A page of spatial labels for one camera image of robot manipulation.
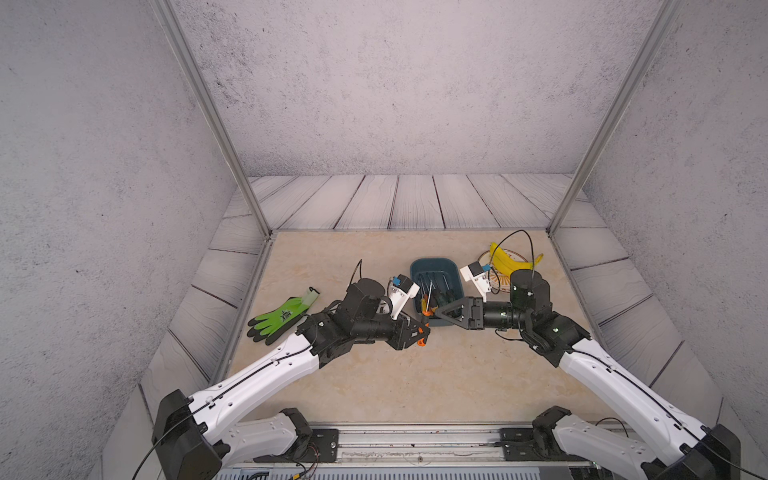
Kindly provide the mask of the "orange screwdriver large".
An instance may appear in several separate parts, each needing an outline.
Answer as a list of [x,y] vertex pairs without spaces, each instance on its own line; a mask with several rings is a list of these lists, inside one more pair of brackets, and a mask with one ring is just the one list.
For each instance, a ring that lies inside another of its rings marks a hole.
[[429,284],[428,287],[422,288],[422,297],[420,300],[420,312],[425,317],[429,317],[432,315],[432,310],[430,306],[431,291],[432,291],[432,284]]

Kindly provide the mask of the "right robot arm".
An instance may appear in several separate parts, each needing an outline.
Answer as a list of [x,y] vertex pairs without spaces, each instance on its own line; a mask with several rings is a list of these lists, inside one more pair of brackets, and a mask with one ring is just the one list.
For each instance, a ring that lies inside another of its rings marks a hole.
[[535,353],[578,380],[635,433],[615,434],[551,407],[532,423],[544,457],[572,455],[626,479],[738,479],[741,444],[727,427],[707,427],[616,362],[590,333],[553,309],[550,285],[533,270],[510,276],[510,299],[463,297],[436,310],[466,330],[515,330]]

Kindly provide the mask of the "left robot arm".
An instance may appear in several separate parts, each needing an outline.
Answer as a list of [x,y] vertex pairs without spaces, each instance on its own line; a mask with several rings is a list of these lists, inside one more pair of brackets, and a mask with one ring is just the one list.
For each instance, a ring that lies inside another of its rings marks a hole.
[[233,376],[190,396],[180,390],[160,402],[152,451],[168,479],[212,479],[225,466],[254,459],[303,462],[313,430],[295,408],[246,421],[257,406],[293,382],[349,353],[383,341],[403,350],[429,335],[404,313],[419,286],[399,275],[387,286],[361,278],[346,295],[306,317],[295,333]]

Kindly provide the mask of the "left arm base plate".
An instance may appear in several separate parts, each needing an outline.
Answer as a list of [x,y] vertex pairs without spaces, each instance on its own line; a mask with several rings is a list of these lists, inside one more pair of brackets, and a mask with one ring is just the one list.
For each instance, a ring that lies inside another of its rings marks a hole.
[[253,459],[254,463],[335,463],[338,456],[339,430],[313,429],[310,436],[300,436],[282,455],[266,455]]

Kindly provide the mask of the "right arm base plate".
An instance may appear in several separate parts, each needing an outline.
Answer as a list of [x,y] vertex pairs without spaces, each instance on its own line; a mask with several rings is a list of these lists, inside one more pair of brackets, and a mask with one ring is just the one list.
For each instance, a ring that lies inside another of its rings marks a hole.
[[578,457],[565,453],[556,443],[554,435],[546,429],[502,428],[499,435],[500,440],[496,446],[502,449],[504,460],[507,462],[578,460]]

